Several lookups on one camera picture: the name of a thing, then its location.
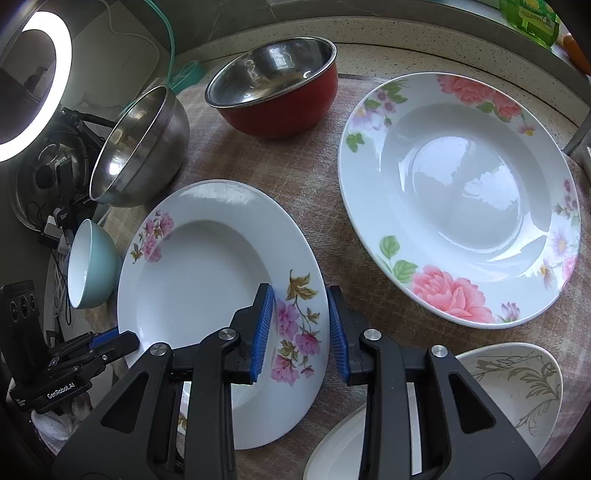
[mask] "ring light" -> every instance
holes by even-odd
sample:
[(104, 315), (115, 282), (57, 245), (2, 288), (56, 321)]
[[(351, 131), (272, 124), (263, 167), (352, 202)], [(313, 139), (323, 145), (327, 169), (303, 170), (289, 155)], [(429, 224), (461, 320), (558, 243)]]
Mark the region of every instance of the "ring light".
[(61, 96), (64, 94), (70, 75), (72, 41), (64, 21), (49, 12), (36, 12), (23, 28), (23, 31), (27, 30), (41, 30), (51, 38), (56, 50), (56, 72), (47, 98), (37, 116), (17, 137), (0, 144), (0, 161), (19, 154), (42, 132), (60, 104)]

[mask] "metal bowl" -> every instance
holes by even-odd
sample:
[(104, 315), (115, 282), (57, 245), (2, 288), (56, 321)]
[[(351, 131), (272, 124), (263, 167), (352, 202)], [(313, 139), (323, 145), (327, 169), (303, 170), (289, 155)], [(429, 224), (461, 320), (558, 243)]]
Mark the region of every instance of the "metal bowl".
[(235, 128), (283, 137), (314, 125), (337, 89), (336, 47), (325, 38), (275, 41), (232, 60), (212, 79), (205, 101)]
[(170, 88), (153, 88), (107, 138), (90, 179), (90, 198), (116, 207), (143, 205), (176, 175), (188, 144), (183, 106)]

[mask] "bottle label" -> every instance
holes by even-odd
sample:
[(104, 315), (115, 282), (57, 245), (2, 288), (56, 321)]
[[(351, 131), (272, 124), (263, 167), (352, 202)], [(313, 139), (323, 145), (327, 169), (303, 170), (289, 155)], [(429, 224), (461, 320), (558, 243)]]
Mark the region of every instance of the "bottle label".
[(556, 28), (556, 14), (552, 7), (542, 0), (520, 0), (518, 15), (541, 31), (552, 35)]

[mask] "plate with pink flowers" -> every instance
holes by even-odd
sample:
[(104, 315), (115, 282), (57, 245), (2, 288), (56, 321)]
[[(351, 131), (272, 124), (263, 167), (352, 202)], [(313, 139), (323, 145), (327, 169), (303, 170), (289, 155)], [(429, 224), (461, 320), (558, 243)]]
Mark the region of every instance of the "plate with pink flowers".
[[(269, 283), (275, 309), (262, 372), (232, 386), (234, 444), (255, 448), (291, 430), (324, 378), (328, 303), (316, 259), (274, 200), (230, 180), (189, 185), (162, 201), (129, 246), (118, 291), (119, 330), (138, 335), (132, 365), (151, 345), (199, 343), (230, 325)], [(190, 382), (178, 429), (185, 432)]]
[(523, 324), (567, 284), (580, 242), (562, 152), (522, 105), (478, 80), (415, 73), (351, 113), (339, 183), (381, 270), (433, 313), (475, 328)]

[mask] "red bowl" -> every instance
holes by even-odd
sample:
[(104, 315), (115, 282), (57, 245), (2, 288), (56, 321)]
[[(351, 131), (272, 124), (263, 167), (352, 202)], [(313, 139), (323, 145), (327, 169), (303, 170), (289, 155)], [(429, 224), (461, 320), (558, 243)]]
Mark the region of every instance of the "red bowl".
[(205, 100), (237, 130), (288, 137), (312, 127), (338, 87), (336, 47), (324, 38), (280, 40), (232, 60), (209, 82)]

